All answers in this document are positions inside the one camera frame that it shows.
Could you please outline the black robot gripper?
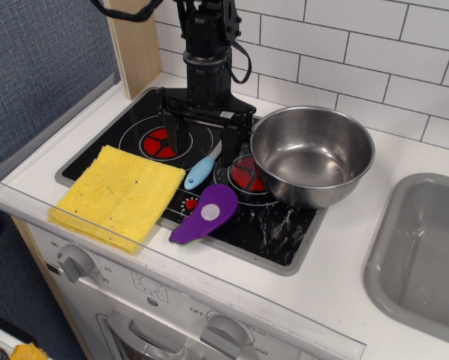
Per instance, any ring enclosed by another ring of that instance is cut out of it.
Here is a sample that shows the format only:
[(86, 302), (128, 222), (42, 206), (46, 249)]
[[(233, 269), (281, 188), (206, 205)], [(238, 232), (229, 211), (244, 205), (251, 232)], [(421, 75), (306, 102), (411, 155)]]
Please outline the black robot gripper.
[(188, 122), (221, 128), (221, 162), (229, 167), (251, 131), (255, 108), (231, 94), (236, 79), (230, 55), (184, 57), (185, 88), (160, 88), (160, 115), (171, 150), (182, 155), (188, 145)]

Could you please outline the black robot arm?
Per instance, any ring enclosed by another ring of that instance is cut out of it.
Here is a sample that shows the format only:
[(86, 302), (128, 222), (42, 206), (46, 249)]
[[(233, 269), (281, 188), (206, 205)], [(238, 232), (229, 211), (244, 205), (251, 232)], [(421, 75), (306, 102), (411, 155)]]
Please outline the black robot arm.
[(179, 22), (185, 38), (183, 61), (186, 88), (161, 88), (159, 112), (170, 148), (180, 155), (188, 142), (190, 125), (221, 131), (221, 161), (229, 167), (249, 140), (256, 109), (231, 93), (232, 51), (241, 18), (234, 1), (178, 1)]

